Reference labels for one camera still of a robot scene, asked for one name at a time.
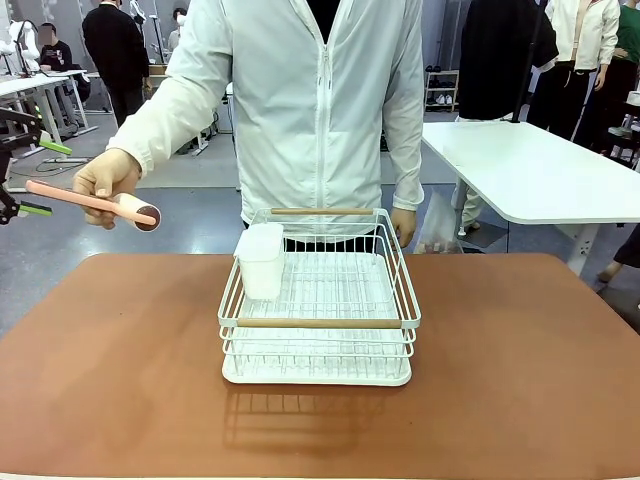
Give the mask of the person right hand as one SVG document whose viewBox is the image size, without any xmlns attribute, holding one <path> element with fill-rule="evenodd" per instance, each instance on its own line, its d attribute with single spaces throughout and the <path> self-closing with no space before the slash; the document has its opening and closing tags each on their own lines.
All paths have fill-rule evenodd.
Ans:
<svg viewBox="0 0 640 480">
<path fill-rule="evenodd" d="M 109 149 L 75 174 L 72 190 L 110 199 L 121 193 L 133 194 L 140 177 L 141 167 L 131 155 L 120 149 Z"/>
</svg>

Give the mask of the person left hand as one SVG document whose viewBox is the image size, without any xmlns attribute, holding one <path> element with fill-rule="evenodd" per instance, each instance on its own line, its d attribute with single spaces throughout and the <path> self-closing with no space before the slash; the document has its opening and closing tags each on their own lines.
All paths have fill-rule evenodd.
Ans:
<svg viewBox="0 0 640 480">
<path fill-rule="evenodd" d="M 416 231 L 417 214 L 415 211 L 393 208 L 391 223 L 401 248 L 406 248 Z"/>
</svg>

